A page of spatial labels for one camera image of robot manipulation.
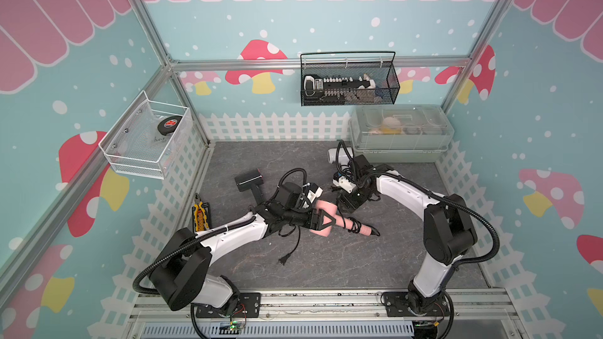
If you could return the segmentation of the pink hair dryer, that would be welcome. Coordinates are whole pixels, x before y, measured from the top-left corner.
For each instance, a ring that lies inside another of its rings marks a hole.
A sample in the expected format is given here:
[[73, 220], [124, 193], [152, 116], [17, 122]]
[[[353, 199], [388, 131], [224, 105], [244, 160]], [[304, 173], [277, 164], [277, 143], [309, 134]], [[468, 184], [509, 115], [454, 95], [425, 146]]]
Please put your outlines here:
[[309, 230], [314, 234], [328, 237], [334, 226], [341, 227], [353, 234], [377, 237], [381, 235], [373, 226], [363, 224], [355, 218], [345, 218], [333, 203], [317, 200], [312, 211]]

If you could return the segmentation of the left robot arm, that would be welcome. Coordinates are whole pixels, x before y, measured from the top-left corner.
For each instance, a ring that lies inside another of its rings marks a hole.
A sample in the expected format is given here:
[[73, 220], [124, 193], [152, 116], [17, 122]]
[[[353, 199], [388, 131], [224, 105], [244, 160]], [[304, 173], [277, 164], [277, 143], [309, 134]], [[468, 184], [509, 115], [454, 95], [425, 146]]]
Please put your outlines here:
[[237, 182], [253, 192], [255, 206], [215, 229], [178, 230], [154, 262], [135, 277], [134, 291], [159, 295], [173, 311], [202, 305], [221, 315], [236, 314], [243, 304], [240, 292], [227, 277], [209, 275], [213, 263], [242, 246], [279, 234], [286, 226], [328, 235], [331, 226], [341, 221], [338, 207], [320, 199], [319, 188], [307, 180], [297, 185], [281, 177], [268, 198], [259, 188], [259, 172], [244, 174]]

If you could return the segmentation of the black white power strip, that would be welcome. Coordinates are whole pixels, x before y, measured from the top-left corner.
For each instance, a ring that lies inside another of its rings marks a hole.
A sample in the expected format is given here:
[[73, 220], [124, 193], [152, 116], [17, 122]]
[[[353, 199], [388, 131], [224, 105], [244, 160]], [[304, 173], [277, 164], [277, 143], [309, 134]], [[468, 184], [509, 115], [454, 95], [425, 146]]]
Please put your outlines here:
[[342, 78], [306, 75], [301, 88], [303, 99], [315, 101], [366, 100], [375, 95], [376, 84], [368, 77]]

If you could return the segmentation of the black red tape measure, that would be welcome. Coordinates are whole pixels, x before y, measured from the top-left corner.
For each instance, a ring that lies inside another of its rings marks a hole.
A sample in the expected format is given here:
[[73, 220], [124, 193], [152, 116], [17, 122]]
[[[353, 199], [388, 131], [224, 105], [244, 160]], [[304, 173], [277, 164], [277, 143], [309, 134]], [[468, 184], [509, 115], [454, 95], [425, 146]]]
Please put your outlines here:
[[157, 131], [162, 136], [168, 136], [177, 130], [177, 127], [182, 122], [183, 116], [170, 116], [160, 121], [157, 125]]

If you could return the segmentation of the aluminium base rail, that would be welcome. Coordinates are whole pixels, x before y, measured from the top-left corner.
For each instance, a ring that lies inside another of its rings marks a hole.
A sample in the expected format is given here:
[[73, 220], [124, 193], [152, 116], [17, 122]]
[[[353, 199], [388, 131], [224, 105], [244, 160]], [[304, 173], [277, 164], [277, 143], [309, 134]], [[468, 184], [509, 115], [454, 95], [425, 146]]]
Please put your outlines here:
[[451, 289], [424, 316], [404, 312], [394, 290], [262, 290], [247, 314], [197, 318], [160, 298], [138, 299], [124, 338], [526, 338], [502, 289]]

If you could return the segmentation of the yellow black pliers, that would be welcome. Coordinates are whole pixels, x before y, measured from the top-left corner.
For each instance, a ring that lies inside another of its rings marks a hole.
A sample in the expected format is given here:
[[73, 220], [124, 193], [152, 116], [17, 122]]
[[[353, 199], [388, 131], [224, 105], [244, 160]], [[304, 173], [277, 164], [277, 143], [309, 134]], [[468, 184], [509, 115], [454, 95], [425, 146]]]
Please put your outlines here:
[[201, 200], [196, 193], [193, 199], [192, 222], [195, 232], [204, 232], [211, 229], [210, 204]]

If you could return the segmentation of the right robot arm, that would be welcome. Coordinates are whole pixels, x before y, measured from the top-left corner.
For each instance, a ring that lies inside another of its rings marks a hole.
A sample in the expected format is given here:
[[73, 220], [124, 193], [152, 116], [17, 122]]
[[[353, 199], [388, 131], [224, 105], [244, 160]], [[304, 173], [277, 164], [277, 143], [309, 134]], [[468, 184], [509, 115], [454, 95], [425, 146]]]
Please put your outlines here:
[[426, 256], [401, 304], [415, 316], [428, 315], [435, 307], [452, 312], [448, 282], [461, 266], [487, 262], [498, 254], [501, 241], [494, 226], [461, 196], [437, 194], [391, 166], [374, 166], [344, 141], [330, 150], [328, 161], [337, 169], [333, 183], [341, 192], [339, 203], [349, 212], [374, 197], [387, 196], [422, 220]]

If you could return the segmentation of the white hair dryer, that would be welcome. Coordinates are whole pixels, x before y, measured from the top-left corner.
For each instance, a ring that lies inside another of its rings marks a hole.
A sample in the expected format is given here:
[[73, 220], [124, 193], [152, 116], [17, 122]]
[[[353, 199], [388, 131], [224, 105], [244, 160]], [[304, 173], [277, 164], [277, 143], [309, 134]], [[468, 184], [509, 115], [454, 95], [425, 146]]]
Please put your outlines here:
[[353, 156], [353, 149], [346, 147], [345, 149], [331, 148], [328, 150], [328, 163], [334, 164], [338, 162], [339, 165], [347, 165], [350, 161], [350, 156]]

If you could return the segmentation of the black hair dryer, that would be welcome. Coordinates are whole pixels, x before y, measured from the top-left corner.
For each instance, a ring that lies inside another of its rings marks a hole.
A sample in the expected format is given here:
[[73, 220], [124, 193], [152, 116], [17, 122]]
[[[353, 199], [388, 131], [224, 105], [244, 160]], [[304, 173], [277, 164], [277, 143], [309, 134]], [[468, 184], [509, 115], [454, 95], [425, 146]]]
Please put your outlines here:
[[239, 192], [251, 191], [258, 206], [265, 202], [265, 196], [261, 189], [264, 180], [259, 169], [252, 169], [236, 176], [235, 182]]

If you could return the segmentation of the green clear storage box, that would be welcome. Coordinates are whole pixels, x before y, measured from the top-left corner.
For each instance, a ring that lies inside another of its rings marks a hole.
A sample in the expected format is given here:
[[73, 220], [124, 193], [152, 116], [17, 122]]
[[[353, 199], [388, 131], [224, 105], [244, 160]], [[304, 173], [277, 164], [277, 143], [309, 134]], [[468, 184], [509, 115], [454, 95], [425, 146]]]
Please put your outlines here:
[[350, 119], [352, 148], [376, 163], [434, 163], [455, 129], [434, 105], [357, 107]]

